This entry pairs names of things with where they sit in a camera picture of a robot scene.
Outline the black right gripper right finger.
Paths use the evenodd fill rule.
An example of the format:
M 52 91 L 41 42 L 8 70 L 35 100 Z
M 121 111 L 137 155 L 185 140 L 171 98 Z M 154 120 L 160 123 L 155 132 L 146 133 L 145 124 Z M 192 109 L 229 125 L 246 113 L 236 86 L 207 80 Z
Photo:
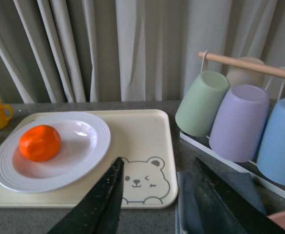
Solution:
M 285 234 L 284 228 L 247 202 L 197 157 L 193 162 L 193 183 L 206 234 Z

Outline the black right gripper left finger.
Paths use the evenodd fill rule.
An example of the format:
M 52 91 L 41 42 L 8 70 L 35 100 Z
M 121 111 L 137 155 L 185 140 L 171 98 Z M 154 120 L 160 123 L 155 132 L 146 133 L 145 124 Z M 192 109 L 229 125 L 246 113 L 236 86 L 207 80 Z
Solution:
M 124 162 L 118 157 L 85 197 L 48 233 L 115 234 L 123 197 Z

